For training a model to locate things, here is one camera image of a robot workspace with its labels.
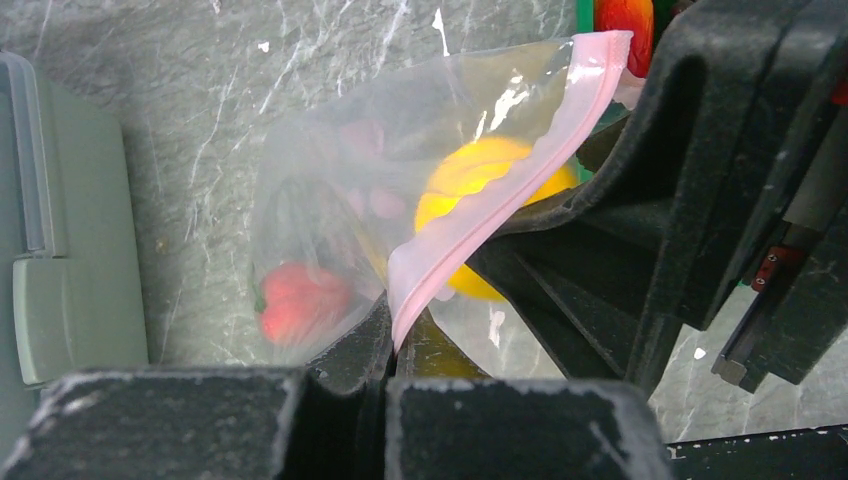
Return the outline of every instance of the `pink zipper seal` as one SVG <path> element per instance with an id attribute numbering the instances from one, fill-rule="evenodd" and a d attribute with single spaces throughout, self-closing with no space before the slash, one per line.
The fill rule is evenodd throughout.
<path id="1" fill-rule="evenodd" d="M 566 92 L 551 128 L 503 177 L 493 180 L 392 251 L 388 261 L 392 339 L 398 351 L 447 279 L 574 155 L 609 106 L 627 65 L 631 32 L 575 35 Z M 486 206 L 499 205 L 494 210 Z M 447 252 L 444 245 L 448 243 Z"/>

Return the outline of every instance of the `black metal bracket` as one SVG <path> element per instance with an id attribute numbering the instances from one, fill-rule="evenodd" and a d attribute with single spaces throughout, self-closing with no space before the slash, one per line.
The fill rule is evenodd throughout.
<path id="1" fill-rule="evenodd" d="M 786 430 L 668 446 L 677 478 L 848 477 L 848 426 Z"/>
<path id="2" fill-rule="evenodd" d="M 756 303 L 713 372 L 753 392 L 771 372 L 800 383 L 848 324 L 848 108 L 842 108 L 752 285 Z"/>
<path id="3" fill-rule="evenodd" d="M 3 478 L 671 479 L 620 382 L 317 370 L 90 372 L 52 387 Z"/>
<path id="4" fill-rule="evenodd" d="M 592 181 L 519 211 L 469 264 L 566 374 L 652 391 L 681 326 L 707 328 L 780 228 L 846 68 L 840 2 L 697 2 L 620 138 L 584 147 Z"/>

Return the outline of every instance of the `marble surface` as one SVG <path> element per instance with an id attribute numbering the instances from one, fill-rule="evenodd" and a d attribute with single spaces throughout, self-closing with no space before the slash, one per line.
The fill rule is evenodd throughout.
<path id="1" fill-rule="evenodd" d="M 0 41 L 123 126 L 151 362 L 267 364 L 274 350 L 254 322 L 246 269 L 269 124 L 445 45 L 456 53 L 570 33 L 573 5 L 0 0 Z M 432 27 L 437 9 L 444 39 Z M 651 399 L 668 440 L 848 420 L 844 336 L 802 387 L 770 377 L 749 395 L 709 373 L 750 297 L 737 291 L 709 332 L 681 334 Z M 527 374 L 556 373 L 549 359 L 534 360 Z"/>

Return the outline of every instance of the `container lid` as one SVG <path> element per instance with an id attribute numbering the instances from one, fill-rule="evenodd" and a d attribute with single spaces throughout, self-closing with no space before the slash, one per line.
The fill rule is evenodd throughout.
<path id="1" fill-rule="evenodd" d="M 3 161 L 15 162 L 19 184 L 19 203 L 23 210 L 26 252 L 35 257 L 62 256 L 66 253 L 64 242 L 55 233 L 60 211 L 54 205 L 55 193 L 48 188 L 58 176 L 48 165 L 41 122 L 41 99 L 35 70 L 25 59 L 8 52 L 0 53 L 0 94 L 11 105 L 14 157 Z"/>
<path id="2" fill-rule="evenodd" d="M 19 370 L 4 383 L 38 384 L 73 367 L 75 330 L 85 317 L 82 263 L 54 258 L 66 251 L 54 235 L 62 211 L 51 201 L 61 196 L 48 188 L 58 186 L 59 172 L 45 148 L 43 86 L 29 62 L 0 53 L 0 362 Z"/>
<path id="3" fill-rule="evenodd" d="M 26 251 L 12 102 L 0 93 L 0 458 L 24 432 L 36 397 L 25 389 L 16 349 L 12 262 Z"/>

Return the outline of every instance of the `plastic bag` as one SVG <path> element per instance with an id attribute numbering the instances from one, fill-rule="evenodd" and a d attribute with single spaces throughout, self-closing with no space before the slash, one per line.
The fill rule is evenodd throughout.
<path id="1" fill-rule="evenodd" d="M 275 125 L 253 281 L 286 359 L 329 346 L 384 289 L 396 347 L 434 297 L 500 300 L 463 263 L 523 204 L 574 186 L 563 165 L 603 127 L 630 36 L 438 58 Z"/>
<path id="2" fill-rule="evenodd" d="M 509 302 L 455 295 L 447 302 L 430 302 L 428 309 L 439 329 L 489 375 L 496 378 L 563 377 Z M 443 364 L 439 356 L 432 361 Z"/>

